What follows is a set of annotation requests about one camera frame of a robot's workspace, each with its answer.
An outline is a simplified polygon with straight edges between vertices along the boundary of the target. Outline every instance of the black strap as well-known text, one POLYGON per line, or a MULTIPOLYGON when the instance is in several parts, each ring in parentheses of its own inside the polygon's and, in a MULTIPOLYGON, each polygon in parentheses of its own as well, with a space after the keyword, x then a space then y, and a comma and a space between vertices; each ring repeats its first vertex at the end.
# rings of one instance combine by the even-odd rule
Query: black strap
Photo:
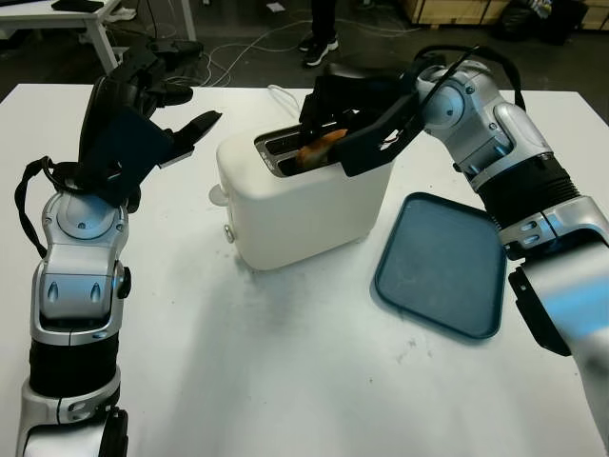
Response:
POLYGON ((475 49, 467 46, 460 45, 434 45, 427 46, 423 48, 419 52, 415 59, 423 57, 428 52, 433 52, 435 50, 462 50, 464 52, 471 52, 472 55, 478 55, 484 59, 498 62, 503 67, 503 71, 505 71, 505 75, 507 79, 509 79, 512 88, 514 88, 514 103, 516 106, 522 108, 522 110, 526 110, 526 106, 524 105, 524 97, 522 97, 522 82, 521 75, 518 72, 518 68, 514 63, 505 57, 504 55, 488 48, 487 46, 476 46, 475 49))
POLYGON ((28 192, 28 181, 42 170, 43 163, 46 160, 47 157, 43 157, 42 159, 28 164, 26 170, 23 172, 21 182, 17 186, 17 189, 15 189, 15 205, 19 211, 19 221, 21 221, 21 227, 26 233, 26 236, 28 236, 28 239, 36 246, 36 250, 38 250, 38 253, 42 258, 47 256, 47 249, 40 243, 34 225, 31 223, 31 220, 26 214, 26 193, 28 192))

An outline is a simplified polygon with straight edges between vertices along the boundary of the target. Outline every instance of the toaster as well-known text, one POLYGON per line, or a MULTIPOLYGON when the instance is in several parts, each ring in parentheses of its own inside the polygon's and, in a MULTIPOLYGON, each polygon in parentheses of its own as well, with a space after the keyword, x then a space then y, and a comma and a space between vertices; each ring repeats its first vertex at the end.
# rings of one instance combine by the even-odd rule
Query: toaster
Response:
POLYGON ((377 220, 393 163, 354 177, 331 161, 300 172, 298 137, 298 126, 261 129, 218 147, 220 184, 209 198, 226 207, 226 238, 252 268, 279 268, 335 248, 365 236, 377 220))

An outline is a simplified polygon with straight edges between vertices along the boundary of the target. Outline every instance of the white desk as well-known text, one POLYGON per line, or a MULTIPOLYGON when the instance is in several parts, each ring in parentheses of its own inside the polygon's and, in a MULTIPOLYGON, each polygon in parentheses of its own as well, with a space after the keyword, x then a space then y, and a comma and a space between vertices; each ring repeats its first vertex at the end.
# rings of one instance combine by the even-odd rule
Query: white desk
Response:
MULTIPOLYGON (((39 261, 12 192, 29 161, 76 157, 89 91, 19 86, 0 105, 0 455, 13 452, 39 261)), ((294 93, 302 99, 305 90, 294 93)), ((582 193, 609 212, 609 129, 576 93, 526 92, 525 100, 582 193)), ((177 129, 207 109, 224 116, 193 157, 148 177, 130 218, 122 259, 134 284, 119 355, 129 456, 605 455, 573 360, 538 347, 509 287, 499 333, 477 345, 371 298, 405 195, 481 206, 439 142, 422 134, 398 158, 365 240, 253 273, 225 241, 224 210, 207 200, 218 182, 215 150, 228 135, 287 114, 265 89, 197 89, 190 104, 154 120, 177 129)), ((30 187, 37 222, 51 187, 44 177, 30 187)))
POLYGON ((43 0, 0 7, 0 27, 7 29, 87 29, 106 73, 118 65, 102 21, 120 0, 100 0, 104 6, 95 12, 56 11, 55 0, 43 0))

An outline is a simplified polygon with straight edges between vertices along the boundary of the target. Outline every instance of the wooden crate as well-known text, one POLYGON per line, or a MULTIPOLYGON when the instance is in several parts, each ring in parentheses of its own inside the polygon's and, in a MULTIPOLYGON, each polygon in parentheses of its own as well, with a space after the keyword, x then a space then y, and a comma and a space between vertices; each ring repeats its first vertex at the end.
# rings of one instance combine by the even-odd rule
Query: wooden crate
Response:
POLYGON ((581 27, 586 30, 601 30, 603 24, 606 25, 608 16, 609 7, 591 6, 581 21, 581 27))
POLYGON ((487 0, 403 0, 413 24, 479 24, 487 0))
POLYGON ((491 0, 486 9, 486 13, 482 18, 481 24, 491 25, 495 24, 501 16, 501 12, 507 7, 509 0, 491 0))

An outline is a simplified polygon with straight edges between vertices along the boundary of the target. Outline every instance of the blue tray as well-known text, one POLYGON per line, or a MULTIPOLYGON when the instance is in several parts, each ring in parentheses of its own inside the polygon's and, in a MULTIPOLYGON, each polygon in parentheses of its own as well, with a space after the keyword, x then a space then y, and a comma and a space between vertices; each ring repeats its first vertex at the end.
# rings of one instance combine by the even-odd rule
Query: blue tray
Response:
POLYGON ((394 307, 488 338, 501 321, 505 262, 484 211, 417 192, 403 202, 374 284, 394 307))

